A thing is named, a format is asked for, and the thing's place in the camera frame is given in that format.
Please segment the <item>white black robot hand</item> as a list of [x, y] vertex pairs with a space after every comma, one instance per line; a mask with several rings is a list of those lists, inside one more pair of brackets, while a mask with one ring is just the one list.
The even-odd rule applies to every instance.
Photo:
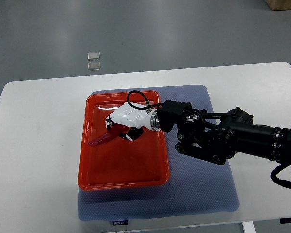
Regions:
[[145, 105], [133, 103], [136, 107], [130, 106], [127, 102], [118, 107], [106, 118], [106, 128], [110, 129], [115, 124], [125, 125], [129, 129], [120, 135], [121, 138], [134, 141], [144, 132], [144, 128], [151, 131], [160, 131], [160, 124], [157, 117], [157, 109], [150, 108], [141, 110]]

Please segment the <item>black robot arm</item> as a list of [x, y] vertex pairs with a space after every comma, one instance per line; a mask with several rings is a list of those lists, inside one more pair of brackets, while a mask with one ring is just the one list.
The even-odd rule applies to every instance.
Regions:
[[167, 100], [157, 109], [160, 129], [177, 127], [177, 152], [223, 165], [236, 153], [254, 155], [279, 163], [271, 180], [291, 189], [291, 128], [255, 125], [253, 116], [239, 107], [227, 113], [208, 113], [190, 103]]

